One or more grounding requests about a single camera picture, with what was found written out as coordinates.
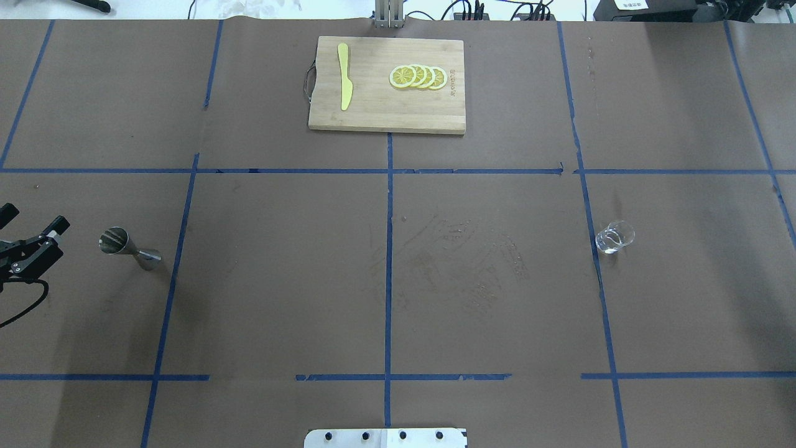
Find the blue tape line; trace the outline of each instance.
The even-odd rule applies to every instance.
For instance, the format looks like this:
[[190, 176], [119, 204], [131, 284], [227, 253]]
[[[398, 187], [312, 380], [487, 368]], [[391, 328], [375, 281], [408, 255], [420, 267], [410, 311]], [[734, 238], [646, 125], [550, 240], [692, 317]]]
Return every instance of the blue tape line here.
[[393, 381], [505, 381], [510, 373], [451, 373], [392, 375]]
[[185, 207], [182, 210], [182, 224], [180, 225], [180, 235], [177, 240], [177, 251], [174, 254], [174, 267], [171, 270], [171, 282], [169, 283], [169, 296], [166, 299], [166, 311], [163, 315], [163, 324], [160, 331], [160, 342], [158, 343], [158, 357], [154, 363], [154, 377], [152, 379], [152, 387], [150, 389], [149, 404], [146, 406], [146, 418], [144, 420], [144, 429], [141, 436], [141, 448], [146, 448], [149, 442], [149, 432], [152, 425], [152, 414], [154, 412], [154, 403], [158, 397], [158, 377], [160, 376], [161, 366], [163, 364], [163, 352], [166, 349], [166, 334], [169, 331], [169, 320], [171, 319], [171, 307], [174, 304], [174, 291], [177, 289], [177, 275], [180, 270], [180, 260], [182, 258], [182, 246], [185, 242], [185, 232], [188, 228], [188, 216], [191, 210], [191, 200], [193, 199], [193, 185], [197, 178], [197, 169], [199, 166], [199, 155], [193, 157], [193, 166], [191, 168], [191, 178], [188, 181], [188, 193], [185, 195]]
[[381, 373], [333, 373], [328, 375], [296, 375], [296, 381], [384, 381]]
[[158, 381], [210, 381], [210, 375], [159, 375]]
[[583, 373], [581, 379], [742, 379], [796, 378], [796, 371], [643, 371]]
[[2, 168], [0, 173], [39, 174], [188, 174], [185, 168]]
[[216, 76], [216, 61], [218, 61], [218, 46], [221, 43], [221, 30], [224, 28], [224, 21], [218, 21], [218, 30], [216, 31], [216, 45], [213, 48], [213, 61], [210, 62], [210, 75], [207, 77], [207, 92], [205, 93], [204, 107], [210, 105], [210, 93], [213, 90], [213, 78]]
[[[38, 174], [190, 174], [189, 168], [0, 168], [0, 173]], [[311, 174], [311, 175], [385, 175], [383, 168], [199, 168], [198, 174]], [[466, 169], [454, 168], [401, 168], [394, 175], [561, 175], [563, 168], [539, 169]], [[768, 175], [768, 170], [668, 170], [668, 169], [614, 169], [587, 168], [574, 170], [587, 175]], [[774, 170], [776, 175], [796, 175], [796, 170]]]
[[392, 425], [392, 133], [387, 133], [387, 259], [384, 278], [384, 427]]
[[151, 381], [152, 375], [103, 375], [89, 373], [6, 373], [2, 381]]
[[[390, 374], [390, 381], [505, 381], [510, 373], [431, 373], [431, 374]], [[384, 381], [385, 375], [379, 373], [333, 373], [320, 375], [296, 375], [296, 381]]]
[[561, 175], [563, 168], [552, 169], [454, 169], [454, 168], [404, 168], [393, 170], [397, 175]]
[[370, 168], [200, 168], [200, 174], [309, 174], [309, 175], [385, 175], [385, 169]]
[[22, 99], [19, 101], [19, 108], [17, 109], [17, 115], [14, 116], [14, 122], [11, 124], [11, 130], [8, 133], [8, 138], [6, 139], [6, 146], [2, 150], [2, 156], [0, 156], [0, 168], [6, 163], [6, 158], [8, 157], [8, 151], [11, 149], [11, 142], [14, 141], [14, 133], [17, 131], [17, 126], [19, 125], [19, 120], [22, 118], [22, 109], [25, 108], [25, 103], [28, 102], [28, 95], [30, 94], [30, 89], [33, 87], [33, 81], [36, 79], [36, 73], [39, 71], [39, 66], [41, 65], [41, 59], [45, 56], [45, 49], [47, 48], [47, 43], [49, 42], [49, 37], [53, 33], [53, 26], [55, 25], [55, 21], [51, 20], [49, 26], [47, 27], [47, 33], [45, 34], [45, 39], [41, 43], [41, 48], [39, 49], [39, 56], [36, 58], [36, 63], [33, 64], [33, 71], [30, 72], [30, 78], [28, 78], [28, 84], [25, 86], [25, 92], [22, 93]]
[[587, 175], [767, 175], [768, 170], [646, 170], [646, 169], [599, 169], [574, 170], [573, 174]]
[[[603, 287], [603, 273], [599, 265], [599, 256], [597, 254], [597, 246], [595, 245], [595, 228], [594, 222], [591, 219], [591, 203], [589, 201], [589, 190], [586, 184], [586, 175], [583, 173], [583, 153], [580, 150], [580, 138], [578, 137], [578, 130], [575, 126], [575, 101], [572, 98], [572, 85], [569, 80], [569, 67], [567, 65], [567, 50], [564, 47], [564, 31], [561, 28], [561, 22], [556, 22], [558, 28], [558, 42], [561, 50], [561, 64], [564, 67], [564, 83], [567, 87], [567, 100], [569, 103], [569, 118], [572, 123], [572, 138], [575, 141], [575, 147], [578, 156], [578, 169], [580, 170], [580, 189], [583, 192], [583, 205], [586, 209], [586, 223], [589, 229], [589, 239], [591, 242], [591, 258], [594, 262], [595, 271], [597, 272], [597, 282], [599, 283], [599, 299], [600, 305], [603, 307], [603, 333], [605, 335], [605, 345], [608, 352], [608, 365], [611, 368], [611, 373], [616, 373], [616, 360], [614, 358], [614, 343], [611, 338], [611, 323], [608, 320], [608, 306], [605, 300], [605, 288]], [[622, 448], [627, 448], [627, 432], [625, 429], [625, 416], [622, 410], [622, 397], [619, 394], [619, 381], [613, 379], [611, 385], [614, 389], [614, 405], [616, 407], [616, 420], [619, 428], [619, 440], [622, 443]]]
[[[154, 375], [94, 373], [0, 373], [0, 381], [151, 381]], [[209, 381], [210, 375], [160, 375], [158, 381]]]
[[782, 211], [782, 217], [785, 219], [785, 226], [788, 229], [788, 234], [790, 235], [790, 243], [793, 245], [794, 249], [796, 249], [796, 232], [794, 232], [794, 225], [790, 220], [790, 214], [788, 213], [788, 207], [785, 204], [785, 199], [782, 197], [782, 189], [779, 188], [779, 181], [777, 180], [777, 175], [774, 171], [774, 165], [771, 163], [771, 157], [768, 154], [768, 148], [766, 147], [766, 140], [763, 138], [763, 133], [760, 131], [760, 126], [757, 122], [757, 115], [755, 114], [755, 109], [751, 106], [751, 99], [749, 98], [749, 92], [746, 89], [746, 83], [743, 82], [743, 74], [741, 74], [740, 65], [738, 65], [738, 57], [736, 56], [736, 47], [732, 43], [732, 34], [730, 33], [730, 25], [729, 22], [726, 20], [724, 21], [724, 35], [727, 36], [727, 45], [730, 49], [730, 58], [732, 59], [732, 65], [736, 69], [736, 76], [738, 77], [738, 85], [741, 87], [741, 93], [743, 94], [743, 100], [746, 101], [747, 109], [749, 111], [749, 117], [751, 118], [752, 126], [755, 128], [755, 134], [757, 135], [757, 141], [760, 143], [760, 151], [763, 152], [763, 158], [766, 160], [766, 167], [768, 168], [768, 172], [771, 174], [771, 182], [774, 184], [774, 189], [776, 190], [777, 200], [779, 201], [779, 209]]

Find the jigger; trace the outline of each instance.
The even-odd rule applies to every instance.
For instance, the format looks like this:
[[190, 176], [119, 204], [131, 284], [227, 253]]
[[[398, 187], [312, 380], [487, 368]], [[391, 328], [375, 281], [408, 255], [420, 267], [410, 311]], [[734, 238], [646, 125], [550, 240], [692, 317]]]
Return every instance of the jigger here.
[[121, 227], [111, 227], [99, 237], [99, 248], [108, 255], [132, 255], [142, 269], [151, 271], [163, 259], [154, 249], [139, 249]]

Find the glass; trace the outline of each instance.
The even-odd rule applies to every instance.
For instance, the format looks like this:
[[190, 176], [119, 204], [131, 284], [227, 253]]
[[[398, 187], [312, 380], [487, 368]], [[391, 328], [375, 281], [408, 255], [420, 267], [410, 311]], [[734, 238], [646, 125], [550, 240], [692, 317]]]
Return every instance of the glass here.
[[636, 231], [629, 222], [614, 221], [597, 234], [595, 244], [602, 253], [614, 253], [629, 245], [635, 238]]

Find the yellow plastic knife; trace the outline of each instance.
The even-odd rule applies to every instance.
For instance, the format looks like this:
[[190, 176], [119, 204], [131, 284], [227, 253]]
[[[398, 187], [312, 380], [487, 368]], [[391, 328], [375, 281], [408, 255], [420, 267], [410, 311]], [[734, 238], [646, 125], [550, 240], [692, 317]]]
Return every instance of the yellow plastic knife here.
[[353, 95], [353, 82], [348, 78], [348, 44], [345, 42], [338, 45], [338, 56], [340, 57], [340, 79], [342, 82], [340, 109], [345, 111], [351, 104]]

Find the cutting board handle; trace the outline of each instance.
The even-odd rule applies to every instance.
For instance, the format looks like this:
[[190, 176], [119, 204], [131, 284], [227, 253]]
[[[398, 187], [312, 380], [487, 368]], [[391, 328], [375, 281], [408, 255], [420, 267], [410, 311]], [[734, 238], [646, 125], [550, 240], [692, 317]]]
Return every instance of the cutting board handle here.
[[315, 83], [312, 83], [312, 90], [310, 90], [310, 72], [315, 71], [315, 78], [318, 78], [318, 70], [315, 68], [315, 60], [312, 60], [312, 65], [306, 70], [304, 75], [304, 96], [306, 100], [312, 104], [312, 92], [315, 90]]

